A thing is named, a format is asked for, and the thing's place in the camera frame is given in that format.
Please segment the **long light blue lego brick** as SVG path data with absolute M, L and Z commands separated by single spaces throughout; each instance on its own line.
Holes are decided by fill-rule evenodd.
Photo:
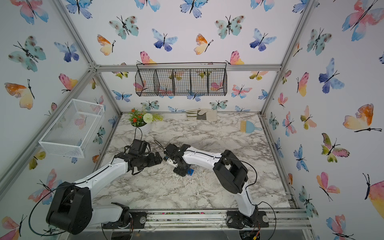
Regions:
M 192 176 L 193 173 L 194 173 L 194 170 L 193 170 L 193 169 L 188 169 L 187 174 L 188 174 L 189 176 Z

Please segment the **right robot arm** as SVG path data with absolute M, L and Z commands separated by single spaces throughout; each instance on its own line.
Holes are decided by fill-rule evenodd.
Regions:
M 253 203 L 248 187 L 248 169 L 231 151 L 209 153 L 190 145 L 169 144 L 164 149 L 165 160 L 175 166 L 174 173 L 185 177 L 192 175 L 192 165 L 200 166 L 215 173 L 221 186 L 234 195 L 238 211 L 228 211 L 226 225 L 228 228 L 241 230 L 244 227 L 267 228 L 267 214 L 260 211 Z

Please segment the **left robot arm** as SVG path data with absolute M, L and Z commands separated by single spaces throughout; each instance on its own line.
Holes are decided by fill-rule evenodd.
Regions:
M 116 154 L 105 166 L 73 183 L 63 182 L 55 188 L 53 201 L 47 213 L 47 224 L 77 235 L 89 226 L 101 225 L 106 229 L 134 229 L 130 208 L 113 202 L 95 207 L 93 198 L 115 179 L 131 172 L 159 165 L 160 153 L 152 153 L 149 143 L 134 140 L 124 151 Z

